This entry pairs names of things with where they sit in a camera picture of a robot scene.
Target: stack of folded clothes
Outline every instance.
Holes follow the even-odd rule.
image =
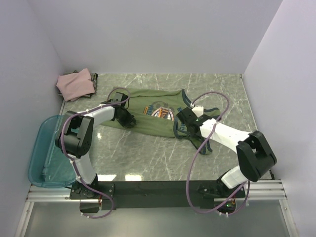
[[[65,101],[75,101],[78,98],[91,98],[97,90],[98,74],[90,73],[87,68],[80,72],[65,73],[58,77],[59,95]]]

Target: gray marble surface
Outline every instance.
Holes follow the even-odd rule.
[[[96,95],[66,102],[63,112],[97,106],[106,100],[113,86],[169,91],[185,89],[191,100],[210,90],[220,91],[231,101],[222,123],[244,131],[256,129],[239,74],[101,74]],[[226,100],[219,95],[207,95],[197,104],[223,110]],[[238,165],[233,151],[216,142],[211,142],[211,147],[212,154],[198,156],[192,180],[217,179]],[[154,137],[99,125],[94,130],[89,154],[100,180],[151,181],[185,180],[195,152],[187,140]],[[271,175],[266,174],[263,179],[271,179]]]

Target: cable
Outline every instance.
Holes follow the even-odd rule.
[[[202,97],[202,96],[204,96],[204,95],[207,95],[207,94],[219,94],[219,95],[223,96],[223,97],[226,99],[226,101],[227,101],[227,106],[226,106],[226,108],[225,108],[224,111],[219,115],[219,117],[216,119],[216,121],[219,121],[219,120],[222,118],[222,116],[227,112],[227,110],[228,110],[228,108],[229,108],[229,106],[230,106],[229,98],[228,98],[225,94],[223,94],[223,93],[221,93],[221,92],[217,92],[217,91],[209,91],[209,92],[203,93],[202,95],[200,95],[199,97],[197,97],[197,98],[191,103],[191,105],[194,106],[194,103],[195,103],[200,97]],[[189,168],[189,172],[188,172],[188,176],[187,176],[187,180],[186,180],[186,196],[187,196],[188,203],[189,203],[190,207],[191,207],[195,212],[200,213],[200,214],[211,213],[211,212],[213,212],[213,211],[218,210],[218,209],[219,209],[220,207],[222,207],[227,201],[229,201],[240,189],[242,189],[242,187],[243,187],[244,184],[245,184],[245,182],[244,182],[244,183],[242,183],[241,185],[239,185],[239,187],[238,187],[235,191],[233,191],[233,193],[232,193],[228,198],[226,198],[225,201],[223,201],[221,204],[219,204],[217,207],[215,207],[215,208],[213,208],[213,209],[202,211],[202,210],[200,210],[200,209],[195,208],[195,207],[193,206],[192,202],[191,202],[190,194],[189,194],[189,182],[190,182],[191,171],[192,171],[194,162],[196,161],[196,159],[197,159],[197,157],[198,157],[199,152],[202,150],[202,148],[205,146],[205,144],[207,143],[207,141],[208,141],[208,140],[211,138],[211,136],[213,135],[213,133],[214,133],[214,131],[215,131],[215,128],[216,128],[216,125],[217,125],[217,123],[214,124],[213,129],[212,129],[212,131],[210,132],[210,134],[208,135],[208,137],[204,140],[204,142],[203,142],[203,143],[200,145],[200,147],[197,149],[197,151],[196,151],[196,153],[195,153],[195,155],[194,155],[194,157],[193,157],[193,159],[192,159],[192,162],[191,162],[191,165],[190,165],[190,168]],[[247,201],[247,199],[248,199],[248,196],[249,196],[249,187],[250,187],[250,181],[248,182],[248,192],[247,192],[247,195],[246,195],[246,198],[245,198],[243,204],[240,206],[240,208],[239,208],[237,211],[235,211],[235,212],[233,212],[233,213],[231,213],[231,214],[237,213],[241,208],[244,207],[244,205],[245,205],[245,203],[246,203],[246,201]]]
[[[67,151],[66,151],[66,148],[65,148],[65,131],[66,131],[66,126],[68,125],[68,123],[69,123],[73,118],[75,118],[75,117],[77,117],[77,116],[86,115],[86,114],[89,114],[89,113],[94,112],[94,111],[96,111],[96,110],[99,110],[99,109],[101,109],[101,108],[108,107],[108,106],[113,106],[113,105],[119,105],[119,104],[122,104],[122,103],[125,103],[126,101],[128,101],[129,98],[130,98],[130,92],[129,92],[128,89],[126,89],[126,88],[124,88],[124,87],[116,87],[116,88],[114,88],[113,90],[111,90],[110,93],[109,93],[109,95],[108,95],[108,99],[107,99],[107,100],[109,100],[110,95],[111,95],[115,90],[117,90],[117,89],[124,89],[124,90],[126,90],[126,91],[128,92],[128,97],[127,97],[127,99],[125,99],[125,100],[123,100],[123,101],[119,101],[119,102],[110,103],[110,104],[101,104],[101,105],[99,105],[99,106],[97,106],[97,107],[95,107],[95,108],[92,108],[91,110],[86,110],[86,111],[84,111],[84,112],[79,112],[79,113],[76,113],[76,114],[74,114],[74,115],[71,115],[68,119],[66,119],[66,121],[65,121],[65,123],[64,123],[64,125],[63,125],[63,128],[62,128],[62,132],[61,132],[61,137],[60,137],[60,139],[61,139],[61,149],[62,149],[63,153],[65,154],[65,156],[66,156],[68,159],[71,160],[71,163],[72,163],[72,165],[73,165],[73,167],[74,167],[75,173],[76,173],[77,177],[79,178],[79,180],[81,181],[81,183],[82,183],[87,189],[89,189],[89,190],[91,190],[91,191],[93,191],[93,192],[95,192],[95,193],[98,193],[98,194],[100,194],[100,195],[106,197],[107,199],[109,199],[110,202],[111,202],[111,204],[112,204],[112,205],[111,205],[111,209],[110,209],[106,214],[104,214],[104,215],[101,215],[101,216],[89,216],[89,215],[87,215],[87,214],[85,214],[85,213],[83,214],[83,215],[86,216],[87,218],[91,218],[91,219],[99,219],[99,218],[103,218],[103,217],[108,216],[108,215],[114,210],[114,208],[115,208],[115,203],[114,203],[114,200],[113,200],[110,196],[104,194],[103,192],[100,192],[100,191],[98,191],[98,190],[95,190],[95,189],[89,187],[89,186],[87,185],[87,183],[81,178],[80,173],[79,173],[79,170],[78,170],[78,167],[77,167],[77,165],[76,165],[76,163],[75,163],[75,159],[72,158],[71,156],[69,156],[69,155],[67,154]]]

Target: black and white striped fabric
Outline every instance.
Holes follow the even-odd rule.
[[[80,98],[91,98],[92,95],[94,95],[95,93],[97,93],[97,79],[98,79],[98,74],[97,73],[90,73],[91,75],[91,81],[93,83],[93,88],[94,88],[94,93],[90,93],[87,95],[83,95]]]

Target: folded shirt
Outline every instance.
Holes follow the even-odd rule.
[[[87,68],[79,73],[59,76],[57,85],[65,101],[75,101],[80,96],[94,93],[91,75]]]

